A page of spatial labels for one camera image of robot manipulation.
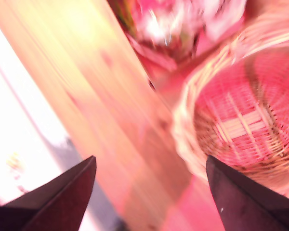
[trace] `wooden table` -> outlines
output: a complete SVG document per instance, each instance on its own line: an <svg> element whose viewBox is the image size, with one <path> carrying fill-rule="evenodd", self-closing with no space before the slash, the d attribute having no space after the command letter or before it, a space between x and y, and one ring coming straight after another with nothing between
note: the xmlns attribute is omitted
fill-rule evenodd
<svg viewBox="0 0 289 231"><path fill-rule="evenodd" d="M106 1L0 0L0 28L132 230L222 230Z"/></svg>

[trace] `wooden surface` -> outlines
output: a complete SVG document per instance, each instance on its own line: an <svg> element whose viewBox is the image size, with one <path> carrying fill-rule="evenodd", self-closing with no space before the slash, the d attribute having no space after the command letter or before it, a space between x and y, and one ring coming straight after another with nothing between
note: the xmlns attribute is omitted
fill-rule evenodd
<svg viewBox="0 0 289 231"><path fill-rule="evenodd" d="M103 0L0 0L0 28L133 231L222 230Z"/></svg>

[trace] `flower bouquet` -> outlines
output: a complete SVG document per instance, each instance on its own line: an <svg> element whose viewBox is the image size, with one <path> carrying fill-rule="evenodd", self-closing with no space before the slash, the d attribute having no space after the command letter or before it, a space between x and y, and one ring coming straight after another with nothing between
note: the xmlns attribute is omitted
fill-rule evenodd
<svg viewBox="0 0 289 231"><path fill-rule="evenodd" d="M109 0L134 50L167 71L177 69L183 61L195 56L197 39L204 26L210 39L217 40L233 24L229 20L229 16L233 18L231 10L240 8L235 15L238 21L244 12L245 2Z"/></svg>

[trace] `wicker basket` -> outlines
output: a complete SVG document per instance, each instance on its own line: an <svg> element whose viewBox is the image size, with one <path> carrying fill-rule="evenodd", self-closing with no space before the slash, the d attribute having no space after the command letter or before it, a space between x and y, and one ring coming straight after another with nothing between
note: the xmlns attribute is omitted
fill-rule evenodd
<svg viewBox="0 0 289 231"><path fill-rule="evenodd" d="M206 182L211 154L289 198L289 1L269 2L188 79L172 134Z"/></svg>

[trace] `dark triangular shape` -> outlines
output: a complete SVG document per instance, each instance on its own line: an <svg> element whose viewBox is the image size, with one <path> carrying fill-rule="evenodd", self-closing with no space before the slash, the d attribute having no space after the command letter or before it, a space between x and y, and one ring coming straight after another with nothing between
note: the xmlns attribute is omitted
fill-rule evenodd
<svg viewBox="0 0 289 231"><path fill-rule="evenodd" d="M254 182L213 156L210 190L226 231L289 231L289 199Z"/></svg>
<svg viewBox="0 0 289 231"><path fill-rule="evenodd" d="M96 160L92 156L0 207L0 231L77 231L92 193L95 174Z"/></svg>

